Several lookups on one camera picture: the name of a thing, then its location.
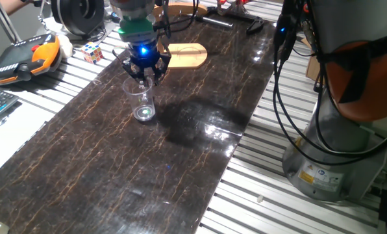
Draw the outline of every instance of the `clear plastic cup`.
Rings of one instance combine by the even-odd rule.
[[[130,101],[134,117],[139,121],[151,120],[156,113],[153,103],[153,82],[150,78],[147,78],[146,82],[147,86],[130,77],[123,83],[123,89]]]

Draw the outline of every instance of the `blue led light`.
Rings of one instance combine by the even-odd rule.
[[[142,55],[146,55],[148,52],[149,52],[149,51],[148,51],[146,48],[144,48],[144,47],[142,47],[142,48],[140,49],[140,53],[141,53]]]

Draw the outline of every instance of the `wooden cutting board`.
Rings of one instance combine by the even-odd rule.
[[[169,69],[192,69],[204,64],[208,53],[198,43],[170,44],[169,51],[172,55]]]

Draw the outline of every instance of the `orange device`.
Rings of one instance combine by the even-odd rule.
[[[53,34],[35,36],[14,44],[0,56],[0,86],[53,72],[61,58],[59,40]]]

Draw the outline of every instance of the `dark marble surface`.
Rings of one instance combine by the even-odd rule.
[[[272,73],[274,28],[246,36],[204,23],[197,70],[154,87],[137,122],[113,62],[0,169],[0,221],[16,233],[194,233]]]

